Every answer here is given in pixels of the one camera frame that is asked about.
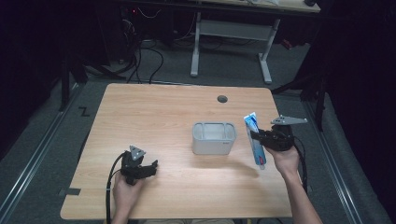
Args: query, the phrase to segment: black cable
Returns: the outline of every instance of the black cable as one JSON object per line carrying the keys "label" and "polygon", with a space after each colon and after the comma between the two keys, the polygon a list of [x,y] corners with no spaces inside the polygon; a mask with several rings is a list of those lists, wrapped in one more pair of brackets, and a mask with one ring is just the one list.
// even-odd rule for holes
{"label": "black cable", "polygon": [[220,40],[218,40],[219,44],[217,46],[215,46],[214,48],[206,48],[203,44],[207,44],[207,43],[205,43],[205,41],[203,41],[203,40],[218,40],[218,39],[215,37],[202,38],[202,40],[200,41],[200,45],[199,45],[200,48],[202,48],[202,49],[215,50],[215,49],[220,48],[223,45],[223,39],[221,38]]}
{"label": "black cable", "polygon": [[[261,222],[262,220],[263,220],[263,218],[257,219],[256,224],[260,224],[260,222]],[[278,221],[280,224],[283,224],[283,222],[282,222],[282,220],[280,220],[280,218],[276,217],[275,220]]]}
{"label": "black cable", "polygon": [[134,66],[135,66],[134,71],[133,71],[133,72],[131,73],[131,75],[128,77],[128,79],[126,80],[126,83],[129,83],[129,82],[131,81],[132,77],[134,76],[134,73],[135,73],[136,70],[137,70],[138,64],[135,64]]}
{"label": "black cable", "polygon": [[305,146],[304,146],[304,144],[303,144],[303,141],[301,141],[301,139],[300,138],[298,138],[298,137],[296,137],[296,136],[294,136],[294,138],[295,139],[297,139],[298,141],[299,141],[299,143],[301,144],[301,147],[303,148],[303,156],[304,156],[304,158],[305,158]]}
{"label": "black cable", "polygon": [[116,170],[116,172],[114,172],[113,175],[111,175],[111,178],[113,178],[113,176],[119,171],[121,171],[121,169]]}
{"label": "black cable", "polygon": [[137,73],[137,70],[140,67],[140,62],[142,61],[142,52],[141,52],[141,46],[138,47],[138,52],[139,52],[139,61],[137,62],[137,65],[135,66],[134,71],[132,72],[132,74],[129,76],[128,80],[126,81],[126,83],[129,83],[132,79],[132,77],[134,76],[134,74],[136,73],[136,77],[137,77],[137,83],[142,83],[139,77],[139,74]]}
{"label": "black cable", "polygon": [[297,147],[297,145],[294,144],[294,146],[297,149],[297,153],[300,156],[300,163],[303,169],[303,188],[305,190],[305,193],[308,193],[308,186],[307,186],[307,181],[308,181],[308,173],[306,171],[306,163],[305,163],[305,157],[303,156],[303,153],[301,150]]}
{"label": "black cable", "polygon": [[103,67],[102,65],[100,65],[100,64],[94,64],[94,63],[92,63],[92,62],[88,62],[88,61],[85,60],[85,59],[82,59],[83,62],[85,62],[85,63],[87,63],[88,65],[90,65],[94,70],[98,71],[99,73],[92,71],[92,70],[91,70],[90,68],[88,68],[88,67],[85,67],[85,71],[88,72],[88,73],[90,73],[90,74],[92,74],[92,75],[95,75],[95,76],[104,76],[104,75],[107,75],[107,76],[109,76],[109,77],[114,77],[114,78],[117,78],[117,79],[124,79],[124,77],[120,77],[120,76],[118,76],[118,75],[121,74],[121,73],[124,73],[124,72],[126,72],[126,71],[128,71],[128,70],[130,70],[131,68],[133,68],[133,67],[135,66],[136,57],[134,56],[134,52],[135,52],[135,50],[136,50],[137,48],[139,48],[137,45],[138,45],[138,44],[141,44],[141,43],[139,43],[138,41],[135,41],[135,42],[136,42],[136,44],[132,44],[130,47],[127,48],[128,54],[129,54],[129,52],[131,52],[131,55],[132,55],[132,56],[131,56],[130,61],[128,62],[128,64],[127,64],[125,67],[123,67],[123,68],[121,68],[121,69],[119,69],[119,70],[117,70],[117,71],[112,72],[112,71],[110,71],[110,70],[104,68],[104,67]]}
{"label": "black cable", "polygon": [[235,38],[223,38],[224,43],[229,44],[229,45],[236,45],[236,46],[245,46],[245,45],[254,44],[256,42],[259,42],[258,40],[249,39],[249,40],[244,40],[245,41],[244,43],[238,43],[238,42],[235,42],[232,40],[235,40]]}
{"label": "black cable", "polygon": [[112,78],[115,78],[115,79],[125,79],[125,77],[120,77],[119,75],[114,74],[114,73],[111,72],[110,70],[104,68],[101,64],[92,62],[92,61],[90,61],[90,60],[84,58],[84,57],[81,56],[81,55],[75,54],[75,56],[76,56],[76,58],[78,58],[78,59],[82,62],[82,64],[89,64],[92,68],[94,68],[95,70],[97,70],[97,71],[103,73],[104,75],[107,75],[107,76],[112,77]]}
{"label": "black cable", "polygon": [[106,186],[106,223],[111,224],[110,217],[110,191],[111,191],[111,178],[113,175],[114,167],[116,167],[117,162],[122,158],[124,153],[120,154],[117,159],[114,161],[113,166],[111,167],[110,174],[108,175],[107,186]]}
{"label": "black cable", "polygon": [[[176,45],[179,45],[179,46],[181,46],[181,47],[189,47],[189,46],[194,45],[194,43],[195,43],[193,40],[190,40],[190,41],[189,41],[189,39],[192,38],[192,37],[194,37],[194,35],[189,36],[189,37],[186,37],[186,38],[184,38],[184,39],[174,40],[173,43],[176,44]],[[188,42],[189,44],[180,44],[180,43],[177,43],[177,42]]]}
{"label": "black cable", "polygon": [[158,70],[160,70],[160,68],[163,66],[163,55],[162,55],[159,51],[157,51],[157,50],[155,50],[155,49],[147,49],[147,50],[151,50],[151,51],[153,51],[153,52],[156,52],[156,53],[158,53],[158,54],[161,56],[161,64],[160,64],[160,66],[158,66],[158,68],[157,68],[157,69],[151,74],[151,76],[149,77],[148,84],[151,84],[152,78],[153,78],[154,75],[158,72]]}

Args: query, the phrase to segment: hand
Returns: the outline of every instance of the hand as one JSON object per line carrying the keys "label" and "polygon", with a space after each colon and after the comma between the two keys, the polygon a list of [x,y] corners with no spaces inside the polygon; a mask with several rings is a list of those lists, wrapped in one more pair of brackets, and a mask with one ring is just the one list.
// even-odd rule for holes
{"label": "hand", "polygon": [[267,151],[273,155],[276,169],[285,177],[298,176],[297,169],[299,155],[295,147],[287,151],[274,151],[266,147]]}
{"label": "hand", "polygon": [[144,184],[144,179],[136,181],[135,185],[126,183],[125,176],[116,173],[116,181],[113,188],[113,196],[116,204],[116,213],[112,223],[127,223],[129,214],[137,202]]}

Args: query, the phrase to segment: cable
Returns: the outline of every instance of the cable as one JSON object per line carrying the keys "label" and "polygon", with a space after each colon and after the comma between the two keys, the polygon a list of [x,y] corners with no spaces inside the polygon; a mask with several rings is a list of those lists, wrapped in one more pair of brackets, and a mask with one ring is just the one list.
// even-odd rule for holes
{"label": "cable", "polygon": [[113,176],[119,171],[121,171],[121,169],[116,170],[116,172],[114,172],[113,175],[111,175],[111,178],[113,178]]}
{"label": "cable", "polygon": [[258,40],[249,39],[249,40],[245,40],[246,42],[244,42],[244,43],[238,43],[238,42],[235,42],[235,39],[237,40],[237,38],[223,38],[223,41],[226,44],[236,45],[236,46],[245,46],[245,45],[254,44],[254,43],[259,42]]}
{"label": "cable", "polygon": [[140,66],[140,62],[142,61],[142,52],[141,52],[141,45],[142,45],[142,42],[139,42],[140,44],[139,44],[139,47],[138,47],[138,52],[139,52],[139,61],[137,62],[137,64],[135,65],[135,69],[134,69],[134,71],[132,72],[132,74],[129,76],[129,78],[128,78],[128,80],[126,81],[126,83],[129,83],[130,81],[131,81],[131,79],[132,79],[132,77],[134,76],[134,73],[136,73],[136,77],[137,77],[137,83],[139,83],[139,84],[141,84],[142,82],[140,81],[140,77],[139,77],[139,74],[138,74],[138,69],[139,69],[139,66]]}
{"label": "cable", "polygon": [[133,32],[134,32],[134,25],[130,21],[125,20],[125,19],[123,19],[122,21],[126,21],[129,24],[128,31],[131,29],[131,26],[132,26]]}
{"label": "cable", "polygon": [[308,186],[307,186],[307,181],[308,181],[308,173],[306,172],[306,163],[305,163],[305,157],[303,156],[303,153],[301,150],[297,147],[296,144],[294,146],[297,149],[297,153],[300,156],[300,163],[303,168],[303,188],[305,190],[305,193],[308,193]]}
{"label": "cable", "polygon": [[104,68],[103,66],[101,66],[99,64],[88,63],[93,69],[85,66],[85,71],[90,73],[90,74],[92,74],[92,75],[95,75],[95,76],[108,75],[110,77],[115,77],[117,79],[119,79],[119,78],[124,79],[125,77],[120,77],[118,75],[130,70],[131,68],[133,68],[135,66],[136,57],[134,56],[134,51],[135,51],[135,49],[138,48],[137,45],[140,44],[138,41],[135,41],[135,43],[136,44],[132,44],[127,49],[128,54],[131,52],[131,55],[132,55],[129,63],[125,67],[121,68],[120,70],[112,72],[112,71],[109,71],[108,69]]}
{"label": "cable", "polygon": [[108,175],[107,185],[106,185],[106,223],[111,224],[110,217],[110,191],[111,191],[111,178],[113,175],[114,168],[116,167],[117,162],[122,158],[124,153],[120,154],[117,159],[114,161],[113,166],[111,167],[110,174]]}
{"label": "cable", "polygon": [[[263,220],[263,218],[259,218],[256,221],[256,224],[260,224],[260,222]],[[275,218],[276,221],[278,221],[280,224],[283,224],[282,220],[280,220],[280,218],[276,217]]]}
{"label": "cable", "polygon": [[[189,38],[192,38],[192,37],[194,37],[194,35],[185,37],[184,39],[179,39],[179,40],[177,40],[177,41],[174,41],[174,44],[179,45],[179,46],[181,46],[181,47],[189,47],[189,46],[192,46],[192,45],[195,44],[195,42],[194,42],[193,40],[189,40]],[[189,44],[180,44],[180,43],[178,43],[178,42],[188,42]]]}
{"label": "cable", "polygon": [[182,39],[185,39],[185,38],[189,38],[189,37],[191,37],[191,36],[194,36],[194,35],[190,35],[190,36],[188,36],[188,35],[191,33],[192,27],[194,26],[194,22],[195,22],[195,17],[196,17],[196,15],[197,15],[197,14],[194,13],[194,17],[192,18],[192,22],[191,22],[191,26],[190,26],[189,31],[188,31],[183,37],[181,37],[181,38],[179,38],[179,39],[175,39],[175,41],[182,40]]}
{"label": "cable", "polygon": [[125,79],[125,77],[120,77],[119,75],[111,72],[110,70],[104,68],[102,65],[95,63],[95,62],[91,62],[90,60],[84,58],[81,55],[75,55],[81,62],[85,63],[85,64],[89,64],[91,67],[93,67],[94,69],[96,69],[97,71],[103,73],[104,75],[107,75],[109,77],[115,78],[115,79]]}
{"label": "cable", "polygon": [[[216,37],[211,37],[211,38],[202,38],[202,40],[218,40]],[[206,47],[204,47],[204,41],[200,41],[200,47],[202,48],[202,49],[209,49],[209,50],[214,50],[214,49],[218,49],[218,48],[220,48],[222,45],[223,45],[223,40],[222,40],[222,38],[219,40],[219,44],[217,45],[217,46],[215,46],[214,48],[206,48]]]}
{"label": "cable", "polygon": [[158,53],[161,56],[161,64],[160,64],[160,66],[158,66],[158,68],[149,77],[148,84],[151,84],[152,78],[158,72],[158,70],[160,70],[160,68],[163,66],[163,55],[159,51],[157,51],[155,49],[147,49],[147,50],[154,51],[154,52]]}
{"label": "cable", "polygon": [[304,156],[304,158],[305,158],[305,146],[304,146],[304,144],[303,144],[303,141],[301,141],[301,139],[298,138],[298,137],[296,137],[296,136],[294,136],[294,138],[297,139],[297,140],[299,141],[299,143],[301,144],[301,146],[302,146],[302,148],[303,148],[303,156]]}
{"label": "cable", "polygon": [[157,13],[155,13],[154,16],[146,16],[145,13],[143,13],[143,11],[140,9],[140,7],[139,7],[138,9],[139,9],[140,13],[142,13],[142,15],[143,15],[144,17],[148,18],[148,19],[154,19],[154,18],[156,18],[157,15],[158,15],[158,13],[162,11],[162,10],[160,9],[160,10],[157,11]]}

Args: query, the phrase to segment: toothpaste tube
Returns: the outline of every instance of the toothpaste tube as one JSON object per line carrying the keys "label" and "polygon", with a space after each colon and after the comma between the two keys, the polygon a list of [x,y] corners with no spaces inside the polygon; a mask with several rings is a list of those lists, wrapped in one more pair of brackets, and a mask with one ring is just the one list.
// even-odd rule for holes
{"label": "toothpaste tube", "polygon": [[250,141],[251,149],[253,151],[254,161],[256,162],[256,165],[260,166],[260,169],[263,170],[265,169],[265,163],[267,163],[263,146],[258,140],[252,139],[250,136],[250,131],[253,131],[255,133],[259,132],[259,127],[256,120],[256,113],[253,112],[245,116],[244,120],[247,125],[247,136]]}

